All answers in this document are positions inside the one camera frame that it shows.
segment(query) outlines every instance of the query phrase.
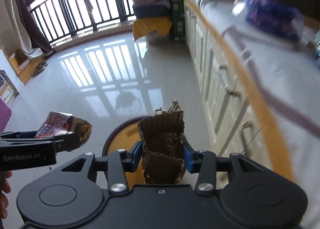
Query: kitchen counter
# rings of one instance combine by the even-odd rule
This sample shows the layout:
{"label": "kitchen counter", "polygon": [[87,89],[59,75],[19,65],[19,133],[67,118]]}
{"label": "kitchen counter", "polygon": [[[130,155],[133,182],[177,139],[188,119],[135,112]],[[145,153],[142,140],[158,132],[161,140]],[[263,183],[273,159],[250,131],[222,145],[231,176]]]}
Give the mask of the kitchen counter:
{"label": "kitchen counter", "polygon": [[[263,33],[233,16],[232,2],[209,1],[199,8],[197,1],[184,0],[186,39],[213,151],[246,153],[296,182],[309,200],[302,226],[320,226],[320,70],[312,54],[303,44]],[[220,83],[241,96],[226,101],[226,93],[219,99],[225,89]],[[237,139],[247,127],[254,135],[245,142]],[[254,140],[260,147],[250,153],[242,148]]]}

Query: plastic bag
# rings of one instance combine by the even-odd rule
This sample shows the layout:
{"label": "plastic bag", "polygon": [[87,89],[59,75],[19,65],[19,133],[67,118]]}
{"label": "plastic bag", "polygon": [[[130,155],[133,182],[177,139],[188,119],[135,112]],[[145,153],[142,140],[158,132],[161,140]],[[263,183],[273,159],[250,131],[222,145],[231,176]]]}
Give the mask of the plastic bag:
{"label": "plastic bag", "polygon": [[89,139],[91,130],[92,125],[86,120],[72,116],[72,114],[50,112],[36,133],[36,138],[53,137],[73,132],[79,136],[79,140],[82,142],[80,146],[82,146]]}
{"label": "plastic bag", "polygon": [[301,40],[304,18],[297,8],[274,0],[236,0],[232,13],[261,31]]}

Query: brown curtain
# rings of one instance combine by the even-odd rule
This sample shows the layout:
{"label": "brown curtain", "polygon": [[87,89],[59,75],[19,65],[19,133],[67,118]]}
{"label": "brown curtain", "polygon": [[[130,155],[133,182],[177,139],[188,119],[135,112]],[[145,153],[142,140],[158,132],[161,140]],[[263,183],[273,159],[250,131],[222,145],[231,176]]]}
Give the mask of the brown curtain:
{"label": "brown curtain", "polygon": [[42,32],[40,31],[39,27],[37,26],[36,22],[32,18],[31,14],[29,13],[29,9],[24,0],[16,0],[19,16],[22,25],[26,29],[30,40],[31,45],[33,48],[40,48],[44,54],[47,54],[52,51],[52,48],[44,37]]}

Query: green box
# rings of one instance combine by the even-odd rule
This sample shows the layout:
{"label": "green box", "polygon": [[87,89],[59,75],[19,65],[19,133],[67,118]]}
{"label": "green box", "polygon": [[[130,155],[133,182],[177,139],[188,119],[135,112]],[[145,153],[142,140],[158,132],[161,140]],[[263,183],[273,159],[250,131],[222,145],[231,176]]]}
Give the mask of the green box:
{"label": "green box", "polygon": [[172,30],[175,41],[185,41],[185,21],[184,21],[184,4],[183,0],[172,0]]}

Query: slipper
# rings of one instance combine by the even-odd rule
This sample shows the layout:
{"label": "slipper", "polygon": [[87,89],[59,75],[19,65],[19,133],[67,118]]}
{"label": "slipper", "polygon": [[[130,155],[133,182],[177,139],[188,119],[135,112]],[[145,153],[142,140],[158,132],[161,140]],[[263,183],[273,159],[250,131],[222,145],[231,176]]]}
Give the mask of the slipper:
{"label": "slipper", "polygon": [[39,62],[38,66],[45,66],[47,67],[49,65],[49,63],[47,61],[42,61],[42,62]]}
{"label": "slipper", "polygon": [[35,68],[35,71],[32,74],[32,76],[38,75],[39,73],[43,72],[44,69],[45,69],[44,65],[37,65],[36,68]]}

